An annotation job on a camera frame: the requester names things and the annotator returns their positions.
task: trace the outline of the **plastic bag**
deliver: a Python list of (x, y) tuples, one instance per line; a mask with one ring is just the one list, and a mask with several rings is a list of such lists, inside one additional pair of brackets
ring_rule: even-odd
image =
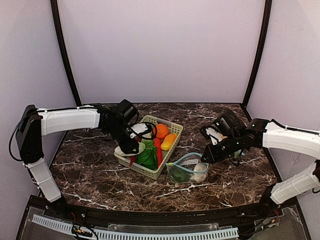
[(201, 183), (208, 175), (209, 163), (201, 162), (202, 155), (191, 152), (175, 162), (166, 163), (169, 183)]

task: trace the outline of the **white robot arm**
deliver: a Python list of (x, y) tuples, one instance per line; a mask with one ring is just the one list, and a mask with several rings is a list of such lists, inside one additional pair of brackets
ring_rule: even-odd
[[(246, 126), (232, 111), (227, 111), (213, 123), (215, 126), (201, 129), (201, 133), (207, 139), (210, 137), (212, 142), (205, 148), (203, 162), (214, 164), (236, 151), (250, 147), (283, 149), (317, 159), (290, 179), (267, 188), (260, 203), (280, 205), (288, 199), (320, 187), (320, 131), (284, 126), (274, 119), (269, 121), (255, 118)], [(218, 138), (219, 133), (228, 138)]]
[[(134, 116), (135, 123), (129, 125)], [(15, 160), (23, 162), (44, 197), (54, 203), (64, 198), (45, 162), (42, 136), (75, 129), (99, 128), (102, 133), (109, 134), (116, 140), (124, 153), (135, 154), (139, 152), (136, 135), (152, 131), (152, 123), (137, 123), (138, 117), (137, 109), (127, 100), (111, 108), (103, 104), (62, 109), (36, 108), (29, 105), (12, 133), (9, 152)], [(21, 159), (15, 158), (11, 153), (15, 132)]]

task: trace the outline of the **light purple wall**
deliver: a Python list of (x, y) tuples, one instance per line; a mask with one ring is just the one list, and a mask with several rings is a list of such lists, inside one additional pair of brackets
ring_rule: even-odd
[[(256, 84), (248, 105), (253, 118), (320, 130), (320, 2), (273, 1)], [(272, 150), (285, 180), (309, 166), (311, 157)], [(320, 236), (319, 196), (299, 196), (312, 239)]]
[[(27, 170), (8, 153), (8, 141), (25, 107), (74, 106), (55, 36), (50, 0), (0, 2), (0, 239), (13, 240), (30, 194)], [(62, 134), (43, 139), (49, 163)], [(16, 144), (15, 156), (19, 156)]]
[(264, 0), (60, 0), (84, 103), (242, 102)]

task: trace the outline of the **red chili pepper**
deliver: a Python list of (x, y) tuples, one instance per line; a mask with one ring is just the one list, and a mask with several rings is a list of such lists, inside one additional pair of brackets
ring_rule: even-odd
[[(138, 141), (138, 143), (140, 143), (141, 142), (141, 137), (139, 137), (137, 141)], [(130, 157), (130, 165), (129, 165), (130, 167), (132, 167), (132, 164), (135, 162), (135, 160), (136, 160), (136, 156), (131, 156)]]
[(161, 140), (159, 138), (154, 139), (154, 145), (156, 146), (156, 157), (158, 158), (158, 168), (162, 163), (162, 151), (161, 151)]

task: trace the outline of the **yellow mango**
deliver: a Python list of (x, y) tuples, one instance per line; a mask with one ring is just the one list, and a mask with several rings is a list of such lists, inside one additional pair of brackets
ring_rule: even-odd
[(174, 144), (176, 138), (177, 138), (176, 133), (171, 133), (167, 136), (165, 136), (163, 143), (161, 144), (161, 149), (163, 151), (169, 151), (172, 145)]

